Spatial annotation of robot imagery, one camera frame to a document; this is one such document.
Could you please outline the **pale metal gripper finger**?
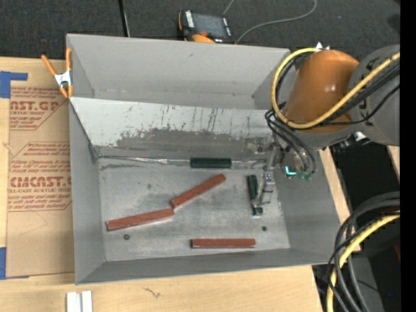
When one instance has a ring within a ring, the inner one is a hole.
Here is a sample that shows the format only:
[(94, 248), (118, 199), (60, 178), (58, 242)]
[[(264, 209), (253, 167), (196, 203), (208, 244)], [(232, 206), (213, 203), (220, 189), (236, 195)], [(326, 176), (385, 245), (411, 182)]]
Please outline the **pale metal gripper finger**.
[(269, 204), (274, 192), (275, 182), (271, 173), (264, 174), (263, 188), (262, 188), (262, 204)]
[(263, 189), (259, 185), (255, 185), (253, 187), (252, 208), (253, 209), (263, 208)]

